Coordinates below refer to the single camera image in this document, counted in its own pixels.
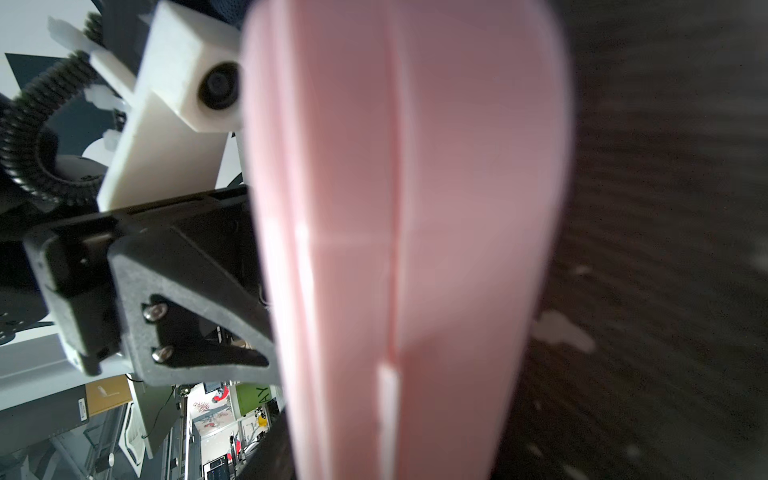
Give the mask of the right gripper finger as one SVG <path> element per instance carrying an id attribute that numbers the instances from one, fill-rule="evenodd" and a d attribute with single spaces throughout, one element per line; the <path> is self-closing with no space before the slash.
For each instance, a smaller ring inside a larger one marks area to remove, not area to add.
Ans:
<path id="1" fill-rule="evenodd" d="M 237 480 L 292 480 L 296 467 L 291 445 L 288 410 L 283 410 L 236 475 Z"/>

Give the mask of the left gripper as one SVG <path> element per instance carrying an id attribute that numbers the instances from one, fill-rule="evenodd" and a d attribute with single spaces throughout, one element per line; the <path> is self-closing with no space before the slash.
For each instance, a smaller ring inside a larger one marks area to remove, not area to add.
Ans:
<path id="1" fill-rule="evenodd" d="M 279 383 L 246 186 L 42 224 L 24 247 L 83 373 L 123 354 L 153 386 Z"/>

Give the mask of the pink pencil case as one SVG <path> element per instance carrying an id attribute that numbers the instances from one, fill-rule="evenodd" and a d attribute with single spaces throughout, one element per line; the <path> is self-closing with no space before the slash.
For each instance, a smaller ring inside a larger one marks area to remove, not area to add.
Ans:
<path id="1" fill-rule="evenodd" d="M 258 1 L 247 178 L 301 479 L 485 479 L 573 144 L 545 1 Z"/>

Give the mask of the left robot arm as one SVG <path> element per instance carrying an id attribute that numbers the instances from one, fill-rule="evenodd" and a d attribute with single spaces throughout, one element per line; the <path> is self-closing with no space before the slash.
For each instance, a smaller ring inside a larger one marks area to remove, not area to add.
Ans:
<path id="1" fill-rule="evenodd" d="M 70 363 L 123 355 L 156 386 L 276 384 L 248 189 L 220 189 L 240 138 L 240 31 L 174 2 L 137 17 L 123 60 L 108 15 L 51 21 L 70 55 L 1 117 L 1 172 L 50 214 L 27 220 L 25 266 Z"/>

